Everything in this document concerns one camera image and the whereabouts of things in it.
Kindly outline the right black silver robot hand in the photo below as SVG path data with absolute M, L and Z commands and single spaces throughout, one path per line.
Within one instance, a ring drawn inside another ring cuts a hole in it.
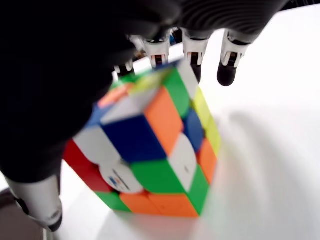
M 181 27 L 229 29 L 253 42 L 284 0 L 3 0 L 0 3 L 0 170 L 23 212 L 42 228 L 62 223 L 67 142 L 130 61 L 129 35 Z

